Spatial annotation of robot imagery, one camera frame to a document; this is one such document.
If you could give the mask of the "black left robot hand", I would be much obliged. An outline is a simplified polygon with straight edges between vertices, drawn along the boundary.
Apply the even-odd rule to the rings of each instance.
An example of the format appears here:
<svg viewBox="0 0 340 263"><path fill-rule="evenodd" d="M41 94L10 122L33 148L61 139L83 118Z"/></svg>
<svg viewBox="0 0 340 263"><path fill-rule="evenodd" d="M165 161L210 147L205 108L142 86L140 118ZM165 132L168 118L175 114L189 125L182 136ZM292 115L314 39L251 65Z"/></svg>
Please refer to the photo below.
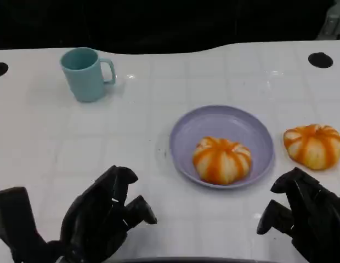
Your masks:
<svg viewBox="0 0 340 263"><path fill-rule="evenodd" d="M130 229L141 222L157 223L143 196L125 203L128 186L137 180L131 169L113 165L74 200L60 231L68 262L103 262L121 247Z"/></svg>

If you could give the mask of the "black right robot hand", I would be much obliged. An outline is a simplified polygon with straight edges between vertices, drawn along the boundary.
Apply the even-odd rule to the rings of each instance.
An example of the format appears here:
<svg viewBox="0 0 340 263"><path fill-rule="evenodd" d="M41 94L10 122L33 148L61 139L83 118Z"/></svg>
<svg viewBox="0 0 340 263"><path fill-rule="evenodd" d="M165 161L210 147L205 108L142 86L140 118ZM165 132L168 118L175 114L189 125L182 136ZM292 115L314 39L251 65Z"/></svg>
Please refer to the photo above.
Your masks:
<svg viewBox="0 0 340 263"><path fill-rule="evenodd" d="M271 191L286 194L290 206L271 200L257 233L275 228L292 238L308 262L340 262L340 197L297 167L281 175Z"/></svg>

